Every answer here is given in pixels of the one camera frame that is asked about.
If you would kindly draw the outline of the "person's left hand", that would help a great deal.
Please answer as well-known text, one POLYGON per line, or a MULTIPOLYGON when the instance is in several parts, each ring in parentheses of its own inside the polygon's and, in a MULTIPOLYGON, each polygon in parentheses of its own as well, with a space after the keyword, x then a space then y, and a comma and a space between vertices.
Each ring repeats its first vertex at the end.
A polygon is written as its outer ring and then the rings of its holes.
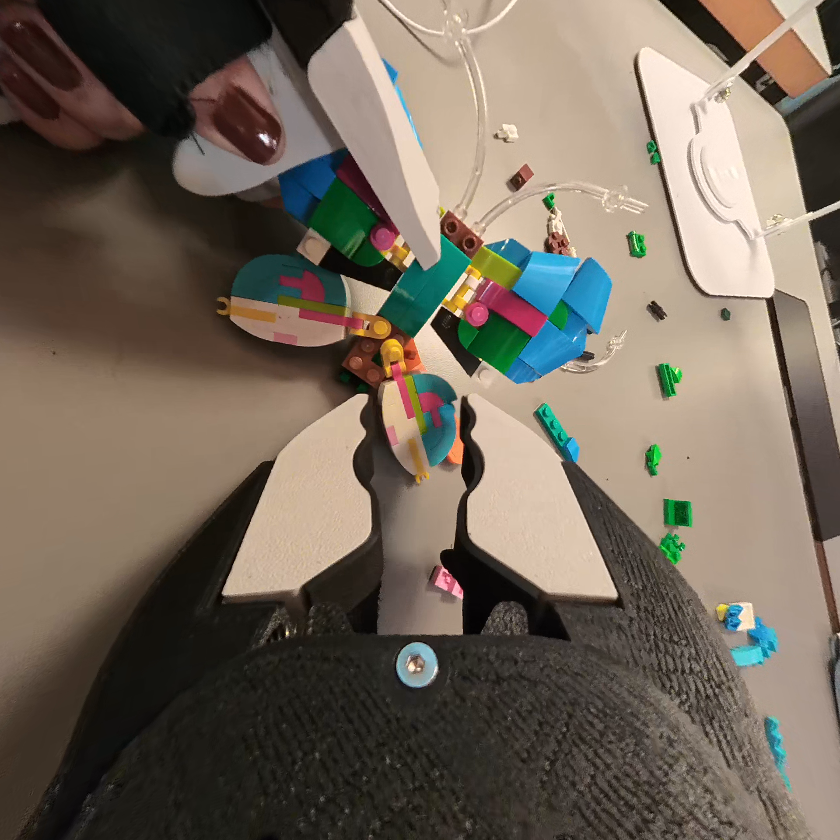
MULTIPOLYGON (((74 151, 152 133, 70 53, 36 3, 2 2, 2 93, 24 123, 74 151)), ((258 104, 265 88, 255 78, 238 81, 239 73, 236 61, 219 75, 227 86, 199 130, 215 128, 223 146, 231 141, 232 151, 265 163, 279 147, 279 123, 258 104)))

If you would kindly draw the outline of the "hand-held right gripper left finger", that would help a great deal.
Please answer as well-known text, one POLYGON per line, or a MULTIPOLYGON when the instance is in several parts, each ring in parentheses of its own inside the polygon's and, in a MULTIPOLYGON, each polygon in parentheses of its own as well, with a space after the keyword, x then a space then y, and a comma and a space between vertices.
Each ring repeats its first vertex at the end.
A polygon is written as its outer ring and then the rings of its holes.
POLYGON ((359 608, 383 572, 370 400, 355 395, 278 454, 222 590, 226 602, 359 608))

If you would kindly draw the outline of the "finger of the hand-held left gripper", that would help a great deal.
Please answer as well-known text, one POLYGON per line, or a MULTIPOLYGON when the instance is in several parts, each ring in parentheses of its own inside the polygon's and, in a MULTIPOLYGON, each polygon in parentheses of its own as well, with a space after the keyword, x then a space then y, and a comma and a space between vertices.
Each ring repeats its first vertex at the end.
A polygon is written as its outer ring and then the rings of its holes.
POLYGON ((419 265, 441 256, 437 181, 359 14, 313 54, 310 86, 419 265))

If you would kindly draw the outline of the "teal lego plate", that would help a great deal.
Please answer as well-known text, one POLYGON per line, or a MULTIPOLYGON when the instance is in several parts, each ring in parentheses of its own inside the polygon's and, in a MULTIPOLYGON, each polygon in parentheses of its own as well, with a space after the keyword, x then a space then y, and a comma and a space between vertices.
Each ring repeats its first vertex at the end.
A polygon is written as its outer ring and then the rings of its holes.
POLYGON ((563 454, 567 448, 570 436, 554 414, 549 404, 543 402, 533 412, 542 430, 549 436, 552 444, 563 454))

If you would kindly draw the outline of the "pile of mixed lego parts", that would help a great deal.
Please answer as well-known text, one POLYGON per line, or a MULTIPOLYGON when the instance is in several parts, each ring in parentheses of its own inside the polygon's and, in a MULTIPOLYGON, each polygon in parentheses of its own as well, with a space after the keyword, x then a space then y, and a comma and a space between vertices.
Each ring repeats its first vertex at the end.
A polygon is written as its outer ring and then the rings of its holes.
MULTIPOLYGON (((755 615, 751 603, 720 603, 715 608, 715 615, 718 623, 728 632, 747 634, 747 643, 730 648, 730 655, 736 666, 747 668, 763 665, 778 651, 777 633, 766 625, 761 617, 755 615)), ((789 764, 778 718, 766 717, 763 720, 763 730, 773 763, 790 791, 789 764)))

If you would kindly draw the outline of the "colourful lego butterfly model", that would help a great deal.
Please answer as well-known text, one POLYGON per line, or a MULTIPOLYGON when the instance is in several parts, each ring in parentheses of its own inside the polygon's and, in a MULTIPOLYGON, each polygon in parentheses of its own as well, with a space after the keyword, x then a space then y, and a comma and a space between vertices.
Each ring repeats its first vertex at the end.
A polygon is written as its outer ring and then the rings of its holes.
POLYGON ((587 194, 608 212, 642 214, 648 206, 625 194, 582 182, 526 185, 473 224, 467 212, 484 171, 487 93, 469 29, 450 2, 444 28, 465 63, 476 106, 476 158, 455 210, 439 212, 441 257, 423 269, 347 150, 330 153, 280 175, 285 210, 307 227, 297 251, 315 266, 387 291, 375 313, 393 327, 388 339, 351 335, 343 382, 361 392, 396 377, 425 372, 415 337, 430 322, 466 373, 481 365, 512 382, 534 382, 558 369, 592 372, 622 346, 612 339, 600 360, 585 357, 589 335, 602 327, 613 283, 593 259, 571 247, 548 193, 587 194))

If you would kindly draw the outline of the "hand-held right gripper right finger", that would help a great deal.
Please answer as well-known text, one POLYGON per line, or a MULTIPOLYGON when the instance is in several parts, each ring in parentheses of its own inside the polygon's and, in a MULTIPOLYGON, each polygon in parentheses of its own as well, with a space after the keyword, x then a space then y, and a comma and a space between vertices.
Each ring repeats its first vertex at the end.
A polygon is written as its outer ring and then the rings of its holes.
POLYGON ((619 606, 620 595, 563 461, 529 427, 463 398, 465 494, 444 566, 464 607, 619 606))

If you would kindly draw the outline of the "white book stand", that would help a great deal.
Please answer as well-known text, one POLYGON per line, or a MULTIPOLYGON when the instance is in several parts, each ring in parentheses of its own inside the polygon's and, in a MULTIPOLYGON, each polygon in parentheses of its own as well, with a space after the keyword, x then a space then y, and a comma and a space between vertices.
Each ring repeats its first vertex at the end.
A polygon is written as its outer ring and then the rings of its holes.
POLYGON ((796 218, 762 224, 728 106, 737 76, 816 10, 805 2, 718 79, 705 81, 649 47, 635 67, 661 157, 670 210, 688 273, 712 297, 771 298, 774 272, 767 238, 839 208, 839 202, 796 218))

